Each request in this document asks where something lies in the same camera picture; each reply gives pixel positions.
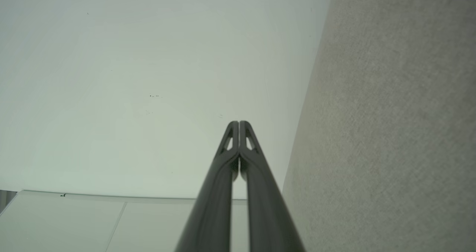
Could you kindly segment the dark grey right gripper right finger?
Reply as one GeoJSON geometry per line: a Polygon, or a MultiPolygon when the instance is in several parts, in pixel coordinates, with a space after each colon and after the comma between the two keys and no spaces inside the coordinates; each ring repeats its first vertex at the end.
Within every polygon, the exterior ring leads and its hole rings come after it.
{"type": "Polygon", "coordinates": [[[250,252],[305,252],[254,130],[240,121],[240,174],[247,183],[250,252]]]}

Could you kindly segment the white wall baseboard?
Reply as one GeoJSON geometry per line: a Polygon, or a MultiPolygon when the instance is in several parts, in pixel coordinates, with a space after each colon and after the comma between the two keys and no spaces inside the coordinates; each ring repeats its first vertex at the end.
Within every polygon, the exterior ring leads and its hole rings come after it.
{"type": "Polygon", "coordinates": [[[169,198],[141,198],[141,197],[119,197],[107,195],[85,195],[75,193],[57,193],[57,192],[41,192],[23,190],[17,193],[18,196],[39,196],[39,197],[63,197],[71,200],[81,201],[107,201],[107,202],[130,202],[130,203],[147,203],[147,204],[195,204],[195,199],[169,199],[169,198]]]}

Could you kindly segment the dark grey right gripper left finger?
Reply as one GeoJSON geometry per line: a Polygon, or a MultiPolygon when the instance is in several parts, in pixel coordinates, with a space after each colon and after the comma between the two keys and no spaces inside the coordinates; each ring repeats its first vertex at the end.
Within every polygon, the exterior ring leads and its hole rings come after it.
{"type": "Polygon", "coordinates": [[[228,124],[175,252],[229,252],[232,184],[239,170],[239,123],[228,124]]]}

